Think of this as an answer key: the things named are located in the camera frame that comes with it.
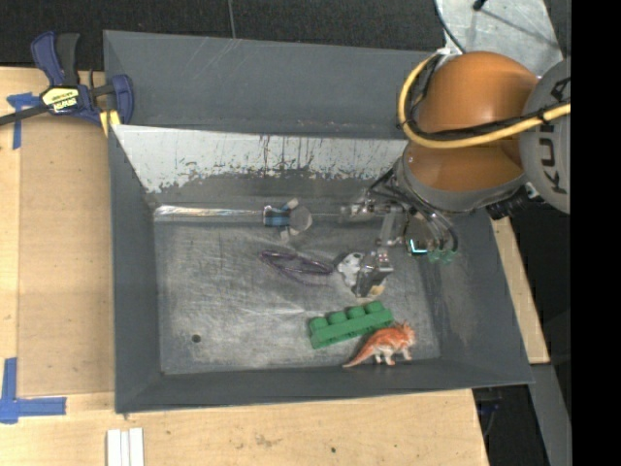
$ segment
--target yellow cable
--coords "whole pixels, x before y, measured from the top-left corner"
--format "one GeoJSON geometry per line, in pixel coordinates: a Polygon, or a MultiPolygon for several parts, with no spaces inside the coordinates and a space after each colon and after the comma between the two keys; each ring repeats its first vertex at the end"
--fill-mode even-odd
{"type": "Polygon", "coordinates": [[[571,104],[563,105],[560,107],[552,108],[548,111],[545,111],[541,116],[530,117],[515,124],[508,126],[506,128],[498,129],[496,131],[492,131],[491,133],[486,133],[484,135],[473,136],[471,138],[465,138],[462,140],[428,140],[423,138],[422,136],[415,133],[411,127],[408,125],[408,118],[406,117],[406,103],[408,100],[409,90],[413,85],[414,81],[420,74],[420,72],[424,69],[427,63],[432,60],[437,53],[434,53],[430,57],[423,60],[420,64],[418,64],[412,71],[409,73],[406,82],[404,83],[401,93],[399,95],[399,105],[398,114],[399,114],[399,122],[402,124],[405,133],[408,135],[408,138],[416,142],[418,145],[423,147],[427,147],[429,149],[459,149],[462,147],[472,147],[475,145],[487,144],[490,142],[494,142],[496,140],[500,140],[502,138],[507,138],[509,136],[516,135],[517,133],[521,133],[522,131],[526,131],[535,126],[539,126],[544,122],[549,122],[553,119],[556,119],[561,116],[566,116],[572,111],[571,104]]]}

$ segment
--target metal tool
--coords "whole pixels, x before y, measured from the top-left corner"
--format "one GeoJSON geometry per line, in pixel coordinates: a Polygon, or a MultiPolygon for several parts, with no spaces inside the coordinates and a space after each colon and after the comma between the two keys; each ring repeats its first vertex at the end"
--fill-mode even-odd
{"type": "Polygon", "coordinates": [[[30,45],[32,57],[49,80],[49,88],[39,95],[40,104],[0,117],[0,125],[9,124],[43,113],[53,116],[77,117],[98,126],[102,125],[102,109],[96,98],[114,94],[114,108],[123,123],[128,123],[134,111],[132,85],[128,76],[116,75],[111,82],[96,88],[80,84],[75,65],[76,45],[80,34],[53,31],[39,35],[30,45]]]}

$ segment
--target white bracket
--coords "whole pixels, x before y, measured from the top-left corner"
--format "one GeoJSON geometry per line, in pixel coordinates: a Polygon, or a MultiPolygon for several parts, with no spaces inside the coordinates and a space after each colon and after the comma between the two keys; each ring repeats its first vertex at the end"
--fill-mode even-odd
{"type": "Polygon", "coordinates": [[[126,431],[108,430],[106,466],[145,466],[142,428],[130,428],[126,431]]]}

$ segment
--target blue tape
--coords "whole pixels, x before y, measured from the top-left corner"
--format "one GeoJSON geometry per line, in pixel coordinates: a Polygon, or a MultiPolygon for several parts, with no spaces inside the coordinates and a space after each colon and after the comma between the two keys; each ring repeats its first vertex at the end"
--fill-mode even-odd
{"type": "Polygon", "coordinates": [[[17,358],[4,361],[2,398],[0,398],[0,423],[15,424],[23,416],[65,415],[67,397],[45,397],[40,399],[17,399],[17,358]]]}
{"type": "MultiPolygon", "coordinates": [[[[37,95],[33,95],[32,93],[20,93],[19,95],[9,95],[7,97],[7,102],[13,107],[16,112],[21,111],[24,107],[35,107],[41,103],[39,97],[37,95]]],[[[15,126],[13,128],[13,150],[19,149],[21,147],[21,121],[18,120],[15,122],[15,126]]]]}

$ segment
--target yellow clamp label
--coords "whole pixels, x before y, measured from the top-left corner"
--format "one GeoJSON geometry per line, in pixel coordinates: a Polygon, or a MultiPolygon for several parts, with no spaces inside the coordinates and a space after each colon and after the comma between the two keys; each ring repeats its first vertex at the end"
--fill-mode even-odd
{"type": "Polygon", "coordinates": [[[78,104],[80,92],[76,88],[52,88],[46,91],[41,100],[48,107],[52,107],[56,113],[71,108],[78,104]]]}

